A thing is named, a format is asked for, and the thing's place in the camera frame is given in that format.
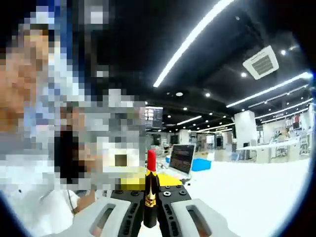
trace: lipstick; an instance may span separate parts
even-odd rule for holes
[[[152,228],[157,224],[158,206],[156,200],[159,192],[159,179],[156,174],[156,153],[153,150],[149,150],[147,154],[148,162],[144,193],[144,225],[147,228]]]

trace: black ceiling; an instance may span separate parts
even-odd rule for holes
[[[148,105],[163,106],[164,126],[172,131],[183,126],[205,129],[208,125],[232,123],[231,117],[242,109],[250,109],[261,116],[311,98],[309,89],[303,87],[308,81],[299,79],[226,108],[230,103],[309,72],[299,43],[290,31],[279,28],[265,1],[236,0],[226,7],[182,54],[161,85],[153,87],[181,43],[218,1],[120,2],[115,6],[115,17],[109,27],[92,33],[97,64],[109,69],[109,77],[102,78],[99,89],[119,86],[127,94],[140,95]],[[242,63],[268,45],[276,54],[279,69],[255,80]],[[286,50],[286,55],[280,54],[281,50]],[[242,78],[242,72],[248,76]],[[299,87],[302,88],[269,101]],[[177,97],[177,92],[182,92],[183,96]],[[266,100],[267,103],[248,108]],[[199,115],[202,118],[174,126]]]

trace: desk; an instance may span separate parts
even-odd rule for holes
[[[270,163],[271,158],[276,156],[275,154],[277,147],[289,147],[287,152],[287,160],[294,161],[299,160],[300,157],[299,142],[299,140],[293,139],[285,142],[238,148],[237,151],[256,150],[256,163]]]
[[[185,187],[192,199],[201,199],[223,215],[229,229],[240,237],[272,236],[300,202],[309,161],[213,161],[210,170],[191,172],[191,185]],[[139,237],[148,236],[161,237],[159,226],[142,226]]]

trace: laptop screen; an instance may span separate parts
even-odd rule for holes
[[[194,145],[174,145],[172,148],[169,167],[189,174],[192,165],[194,148]]]

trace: laptop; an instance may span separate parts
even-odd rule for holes
[[[177,179],[188,179],[192,169],[195,144],[173,145],[168,169],[162,171]]]

